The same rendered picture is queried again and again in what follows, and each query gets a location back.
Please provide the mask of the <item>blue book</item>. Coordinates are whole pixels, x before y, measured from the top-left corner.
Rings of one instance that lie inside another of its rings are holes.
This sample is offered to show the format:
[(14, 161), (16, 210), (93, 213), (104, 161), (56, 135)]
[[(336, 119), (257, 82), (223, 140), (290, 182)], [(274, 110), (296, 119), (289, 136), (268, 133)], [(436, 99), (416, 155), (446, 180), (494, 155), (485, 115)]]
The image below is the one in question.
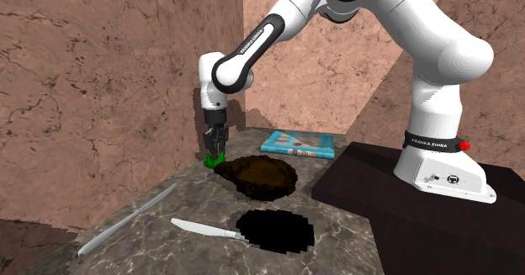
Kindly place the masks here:
[(260, 151), (327, 160), (335, 157), (332, 135), (299, 131), (274, 131), (261, 144)]

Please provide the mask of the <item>long silver knife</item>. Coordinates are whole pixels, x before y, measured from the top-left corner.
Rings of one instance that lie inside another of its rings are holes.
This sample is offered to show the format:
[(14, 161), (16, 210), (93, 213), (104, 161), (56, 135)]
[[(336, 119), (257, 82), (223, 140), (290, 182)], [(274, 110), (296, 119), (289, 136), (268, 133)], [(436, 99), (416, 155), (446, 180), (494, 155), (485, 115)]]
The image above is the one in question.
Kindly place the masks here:
[(163, 192), (159, 193), (155, 198), (151, 199), (149, 202), (144, 204), (142, 207), (137, 209), (132, 214), (128, 215), (115, 225), (112, 225), (108, 229), (106, 229), (101, 234), (95, 236), (92, 238), (89, 242), (87, 242), (85, 245), (83, 245), (77, 252), (78, 256), (85, 256), (91, 251), (93, 251), (95, 248), (100, 246), (103, 242), (105, 242), (110, 236), (115, 234), (119, 229), (121, 229), (123, 226), (125, 226), (127, 223), (132, 221), (134, 218), (142, 214), (143, 212), (147, 211), (149, 208), (160, 202), (163, 198), (165, 198), (175, 187), (177, 186), (176, 183), (165, 189)]

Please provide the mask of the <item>short silver knife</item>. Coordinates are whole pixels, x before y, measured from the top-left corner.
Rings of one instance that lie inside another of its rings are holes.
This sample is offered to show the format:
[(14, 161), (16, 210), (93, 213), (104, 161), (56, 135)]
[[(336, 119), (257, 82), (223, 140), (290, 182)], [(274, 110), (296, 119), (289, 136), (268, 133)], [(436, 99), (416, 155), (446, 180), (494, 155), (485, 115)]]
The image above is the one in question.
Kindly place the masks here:
[(171, 223), (182, 230), (186, 230), (196, 234), (227, 237), (239, 241), (247, 241), (247, 238), (244, 237), (240, 232), (235, 232), (232, 230), (221, 229), (210, 225), (200, 224), (176, 218), (171, 218)]

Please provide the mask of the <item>small green figure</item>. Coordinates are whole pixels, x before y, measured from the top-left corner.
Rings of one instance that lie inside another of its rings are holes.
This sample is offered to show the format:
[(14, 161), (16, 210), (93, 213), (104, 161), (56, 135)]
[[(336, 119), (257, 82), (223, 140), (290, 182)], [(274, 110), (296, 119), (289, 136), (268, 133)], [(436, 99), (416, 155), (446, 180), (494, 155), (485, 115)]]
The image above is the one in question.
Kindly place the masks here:
[(214, 169), (217, 165), (225, 161), (225, 152), (221, 151), (216, 155), (216, 158), (213, 158), (211, 154), (205, 156), (203, 164), (209, 168)]

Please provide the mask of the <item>dark robot stand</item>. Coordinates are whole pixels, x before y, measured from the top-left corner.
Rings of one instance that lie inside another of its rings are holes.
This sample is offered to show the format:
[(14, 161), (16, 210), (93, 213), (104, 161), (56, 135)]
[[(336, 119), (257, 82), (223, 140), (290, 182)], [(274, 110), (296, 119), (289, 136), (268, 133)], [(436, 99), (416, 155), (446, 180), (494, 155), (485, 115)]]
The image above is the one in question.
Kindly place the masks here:
[(369, 219), (385, 275), (525, 275), (525, 181), (484, 165), (497, 200), (424, 193), (398, 179), (397, 149), (351, 143), (312, 197)]

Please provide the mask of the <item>brown bowl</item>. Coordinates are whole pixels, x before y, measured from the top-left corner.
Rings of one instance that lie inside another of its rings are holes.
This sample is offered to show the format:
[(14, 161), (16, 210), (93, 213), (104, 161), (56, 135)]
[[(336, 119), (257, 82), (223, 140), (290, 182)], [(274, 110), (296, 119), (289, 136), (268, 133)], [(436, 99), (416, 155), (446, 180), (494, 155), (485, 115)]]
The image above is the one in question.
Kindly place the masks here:
[(244, 156), (225, 161), (214, 172), (236, 186), (236, 191), (257, 201), (274, 201), (296, 189), (298, 175), (286, 161), (269, 156)]

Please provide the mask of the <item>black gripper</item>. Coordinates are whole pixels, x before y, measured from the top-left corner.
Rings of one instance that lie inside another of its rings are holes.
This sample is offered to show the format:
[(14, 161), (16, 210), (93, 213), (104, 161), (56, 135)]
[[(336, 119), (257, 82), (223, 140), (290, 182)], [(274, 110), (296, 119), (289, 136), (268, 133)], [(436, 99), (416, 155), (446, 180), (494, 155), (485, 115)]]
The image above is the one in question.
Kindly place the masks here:
[(217, 151), (225, 154), (225, 144), (229, 138), (226, 109), (206, 109), (204, 121), (208, 129), (204, 132), (204, 145), (211, 158), (216, 158), (215, 136), (217, 136)]

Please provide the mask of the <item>black plate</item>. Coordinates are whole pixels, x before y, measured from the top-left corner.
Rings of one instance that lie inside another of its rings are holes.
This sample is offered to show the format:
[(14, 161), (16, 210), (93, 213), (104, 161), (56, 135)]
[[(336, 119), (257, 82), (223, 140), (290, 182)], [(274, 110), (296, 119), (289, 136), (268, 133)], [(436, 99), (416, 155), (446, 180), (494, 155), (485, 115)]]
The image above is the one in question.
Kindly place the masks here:
[(300, 214), (285, 210), (248, 210), (236, 228), (250, 243), (262, 250), (300, 254), (315, 245), (314, 226)]

